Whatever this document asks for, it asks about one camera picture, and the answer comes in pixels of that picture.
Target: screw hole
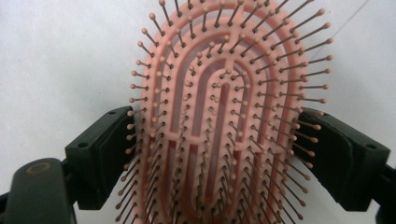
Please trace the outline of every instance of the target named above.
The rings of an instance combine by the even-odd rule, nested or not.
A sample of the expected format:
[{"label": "screw hole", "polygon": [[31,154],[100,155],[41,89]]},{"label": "screw hole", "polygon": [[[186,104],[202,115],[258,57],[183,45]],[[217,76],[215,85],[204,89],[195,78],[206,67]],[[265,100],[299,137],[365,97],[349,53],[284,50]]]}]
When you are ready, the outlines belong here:
[{"label": "screw hole", "polygon": [[371,149],[376,149],[376,146],[370,143],[366,144],[366,147],[369,147]]},{"label": "screw hole", "polygon": [[78,147],[87,147],[88,146],[88,143],[80,143],[80,144],[78,144]]}]

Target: brush bristle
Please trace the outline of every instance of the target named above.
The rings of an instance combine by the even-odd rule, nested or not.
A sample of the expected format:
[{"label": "brush bristle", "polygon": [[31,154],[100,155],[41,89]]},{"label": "brush bristle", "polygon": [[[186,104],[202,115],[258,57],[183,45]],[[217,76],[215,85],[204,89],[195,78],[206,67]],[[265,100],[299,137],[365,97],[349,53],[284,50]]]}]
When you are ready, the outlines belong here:
[{"label": "brush bristle", "polygon": [[[136,61],[131,98],[140,109],[134,148],[117,208],[123,223],[295,223],[303,219],[305,202],[297,190],[307,189],[290,175],[304,174],[290,163],[293,148],[315,156],[294,143],[318,139],[298,132],[302,102],[309,98],[307,80],[330,70],[308,73],[305,54],[330,44],[328,39],[305,48],[308,34],[299,28],[324,13],[321,9],[295,24],[292,17],[312,1],[303,1],[288,14],[275,1],[159,1],[166,21],[149,18],[158,34],[143,28],[151,46],[138,47],[147,59]],[[168,8],[175,12],[168,14]],[[308,168],[312,164],[301,160]]]}]

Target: plastic part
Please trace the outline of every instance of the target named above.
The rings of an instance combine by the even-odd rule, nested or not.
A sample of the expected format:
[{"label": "plastic part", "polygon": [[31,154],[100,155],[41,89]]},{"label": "plastic part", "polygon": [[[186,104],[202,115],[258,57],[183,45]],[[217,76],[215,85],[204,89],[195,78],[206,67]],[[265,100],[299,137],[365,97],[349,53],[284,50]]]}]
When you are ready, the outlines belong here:
[{"label": "plastic part", "polygon": [[135,140],[125,137],[134,134],[127,124],[134,123],[128,116],[130,106],[121,107],[104,114],[90,128],[66,147],[67,178],[72,200],[78,201],[79,209],[100,209],[123,172],[123,165],[133,156],[125,149]]},{"label": "plastic part", "polygon": [[60,161],[33,161],[15,173],[4,223],[76,223]]},{"label": "plastic part", "polygon": [[310,148],[316,156],[306,156],[297,147],[295,154],[312,162],[312,173],[345,210],[366,211],[376,194],[373,189],[386,167],[389,149],[329,114],[319,116],[318,111],[305,108],[299,120],[318,124],[321,130],[302,126],[301,133],[319,141],[314,144],[299,138],[296,144]]}]

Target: oval brush head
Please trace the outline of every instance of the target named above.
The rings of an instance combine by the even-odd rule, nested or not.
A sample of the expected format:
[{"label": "oval brush head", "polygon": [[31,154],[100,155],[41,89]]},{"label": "oval brush head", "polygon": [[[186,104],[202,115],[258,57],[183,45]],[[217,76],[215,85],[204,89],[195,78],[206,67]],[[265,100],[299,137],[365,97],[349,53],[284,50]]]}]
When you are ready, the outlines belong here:
[{"label": "oval brush head", "polygon": [[[125,165],[126,184],[117,208],[123,223],[295,223],[305,206],[297,191],[307,189],[290,174],[309,176],[290,163],[299,133],[302,102],[325,103],[305,95],[308,51],[332,43],[328,39],[305,48],[308,33],[299,28],[324,13],[319,10],[296,24],[293,15],[313,0],[302,1],[288,14],[285,0],[159,1],[166,21],[149,18],[158,29],[138,42],[147,59],[132,72],[142,77],[131,88],[141,90],[137,118],[136,157]],[[167,11],[174,7],[173,13]],[[312,164],[302,159],[308,168]]]}]

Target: white wall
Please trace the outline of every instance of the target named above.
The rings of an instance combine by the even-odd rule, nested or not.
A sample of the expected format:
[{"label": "white wall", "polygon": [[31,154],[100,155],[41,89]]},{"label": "white wall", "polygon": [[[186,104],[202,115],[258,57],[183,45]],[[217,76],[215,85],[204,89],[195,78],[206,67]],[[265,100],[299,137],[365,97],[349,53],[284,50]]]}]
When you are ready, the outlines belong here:
[{"label": "white wall", "polygon": [[[129,89],[129,72],[145,55],[136,42],[149,43],[140,29],[145,24],[154,32],[148,14],[161,14],[157,4],[0,1],[0,193],[9,190],[19,167],[40,158],[63,159],[70,141],[139,94]],[[312,13],[321,6],[328,13],[313,25],[331,21],[332,28],[313,40],[333,36],[335,42],[311,56],[331,53],[335,59],[333,72],[322,79],[331,88],[319,93],[329,103],[318,108],[396,148],[396,3],[317,0],[308,9]],[[368,213],[347,213],[318,182],[310,182],[308,206],[302,209],[306,223],[374,223],[375,203]],[[79,223],[112,223],[116,201],[110,199],[102,211],[78,212]]]}]

